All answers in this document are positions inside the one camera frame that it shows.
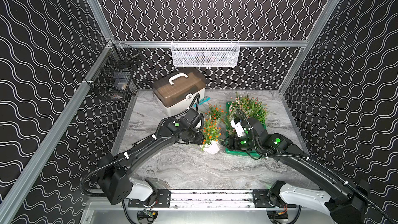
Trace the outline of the green plastic storage tray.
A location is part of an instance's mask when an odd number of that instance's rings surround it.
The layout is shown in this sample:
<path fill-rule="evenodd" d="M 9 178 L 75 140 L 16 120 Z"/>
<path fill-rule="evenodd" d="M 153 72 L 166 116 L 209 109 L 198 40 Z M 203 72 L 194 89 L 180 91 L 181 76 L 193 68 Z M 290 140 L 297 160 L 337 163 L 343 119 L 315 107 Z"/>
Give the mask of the green plastic storage tray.
<path fill-rule="evenodd" d="M 226 125 L 226 139 L 222 145 L 226 148 L 226 153 L 238 156 L 249 156 L 255 160 L 260 159 L 261 156 L 256 152 L 258 144 L 252 144 L 249 141 L 251 132 L 247 123 L 240 119 L 239 113 L 236 112 L 240 109 L 248 119 L 251 126 L 254 128 L 254 134 L 259 138 L 259 142 L 264 142 L 269 134 L 266 130 L 265 119 L 267 111 L 259 101 L 251 99 L 243 99 L 241 101 L 229 101 L 226 103 L 227 113 L 226 118 L 223 120 Z"/>

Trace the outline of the pink red flower plant pot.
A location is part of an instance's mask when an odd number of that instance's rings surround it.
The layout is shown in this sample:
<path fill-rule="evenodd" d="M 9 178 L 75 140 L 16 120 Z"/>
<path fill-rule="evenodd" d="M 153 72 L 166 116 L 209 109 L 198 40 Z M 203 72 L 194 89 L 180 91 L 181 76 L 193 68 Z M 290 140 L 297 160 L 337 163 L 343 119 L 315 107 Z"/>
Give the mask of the pink red flower plant pot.
<path fill-rule="evenodd" d="M 222 122 L 226 126 L 226 132 L 228 135 L 236 134 L 236 130 L 232 127 L 231 119 L 228 114 L 225 114 L 225 116 L 222 118 Z"/>

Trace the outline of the orange flower potted plant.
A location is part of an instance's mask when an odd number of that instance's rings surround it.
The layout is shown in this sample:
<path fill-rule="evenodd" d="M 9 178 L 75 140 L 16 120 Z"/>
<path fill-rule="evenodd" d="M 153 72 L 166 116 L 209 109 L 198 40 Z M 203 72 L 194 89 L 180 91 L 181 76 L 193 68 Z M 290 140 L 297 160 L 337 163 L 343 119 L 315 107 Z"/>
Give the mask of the orange flower potted plant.
<path fill-rule="evenodd" d="M 220 151 L 219 140 L 221 136 L 221 128 L 218 126 L 218 122 L 206 119 L 202 133 L 204 136 L 202 150 L 210 155 L 217 154 Z"/>

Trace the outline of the red flower potted plant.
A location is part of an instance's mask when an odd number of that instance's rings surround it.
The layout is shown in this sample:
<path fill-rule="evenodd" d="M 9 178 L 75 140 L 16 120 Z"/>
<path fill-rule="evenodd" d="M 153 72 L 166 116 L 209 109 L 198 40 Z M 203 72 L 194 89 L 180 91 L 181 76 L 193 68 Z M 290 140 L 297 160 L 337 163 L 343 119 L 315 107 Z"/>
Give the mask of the red flower potted plant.
<path fill-rule="evenodd" d="M 209 104 L 208 110 L 205 112 L 205 119 L 210 121 L 220 121 L 225 113 L 226 111 L 221 108 L 221 105 Z"/>

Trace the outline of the pink flower potted plant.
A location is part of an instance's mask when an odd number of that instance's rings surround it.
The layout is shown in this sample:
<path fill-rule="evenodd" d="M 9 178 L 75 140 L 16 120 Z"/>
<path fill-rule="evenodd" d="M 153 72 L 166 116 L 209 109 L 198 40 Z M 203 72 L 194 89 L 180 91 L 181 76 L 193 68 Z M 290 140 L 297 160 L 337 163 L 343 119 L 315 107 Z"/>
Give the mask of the pink flower potted plant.
<path fill-rule="evenodd" d="M 237 109 L 247 112 L 249 107 L 250 98 L 248 96 L 238 95 L 230 102 L 228 114 L 234 115 Z"/>

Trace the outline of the green grass potted plant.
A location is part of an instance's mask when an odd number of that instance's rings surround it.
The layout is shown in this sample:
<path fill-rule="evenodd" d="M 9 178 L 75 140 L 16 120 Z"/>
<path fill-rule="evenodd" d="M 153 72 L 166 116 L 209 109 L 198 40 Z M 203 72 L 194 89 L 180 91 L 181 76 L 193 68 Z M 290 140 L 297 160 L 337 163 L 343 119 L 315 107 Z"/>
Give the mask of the green grass potted plant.
<path fill-rule="evenodd" d="M 246 110 L 246 115 L 249 118 L 255 118 L 259 120 L 262 124 L 266 123 L 268 116 L 267 105 L 260 101 L 257 97 L 249 98 Z"/>

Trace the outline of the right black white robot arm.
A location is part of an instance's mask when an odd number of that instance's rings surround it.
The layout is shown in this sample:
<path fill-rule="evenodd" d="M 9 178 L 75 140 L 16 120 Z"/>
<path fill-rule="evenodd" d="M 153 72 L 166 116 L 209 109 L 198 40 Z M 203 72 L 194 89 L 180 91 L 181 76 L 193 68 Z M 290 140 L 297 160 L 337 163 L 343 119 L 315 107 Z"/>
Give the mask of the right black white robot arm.
<path fill-rule="evenodd" d="M 269 134 L 255 118 L 247 118 L 237 109 L 230 125 L 236 134 L 227 138 L 227 147 L 250 153 L 261 158 L 275 159 L 303 174 L 319 186 L 318 190 L 294 187 L 278 180 L 255 203 L 273 207 L 297 205 L 326 214 L 337 224 L 362 224 L 369 206 L 375 208 L 389 223 L 396 221 L 369 198 L 370 186 L 361 180 L 345 179 L 324 164 L 311 158 L 285 136 Z"/>

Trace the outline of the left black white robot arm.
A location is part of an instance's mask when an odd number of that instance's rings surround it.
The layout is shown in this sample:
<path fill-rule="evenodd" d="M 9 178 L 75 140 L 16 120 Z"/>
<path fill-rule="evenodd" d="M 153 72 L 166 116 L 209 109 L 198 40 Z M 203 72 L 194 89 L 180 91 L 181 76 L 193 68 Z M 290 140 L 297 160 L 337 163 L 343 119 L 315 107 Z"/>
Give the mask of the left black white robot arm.
<path fill-rule="evenodd" d="M 148 159 L 176 143 L 201 145 L 204 116 L 199 113 L 200 94 L 196 94 L 184 111 L 160 121 L 156 131 L 115 156 L 108 153 L 98 167 L 79 183 L 80 192 L 88 197 L 106 197 L 110 204 L 122 202 L 133 190 L 131 174 Z"/>

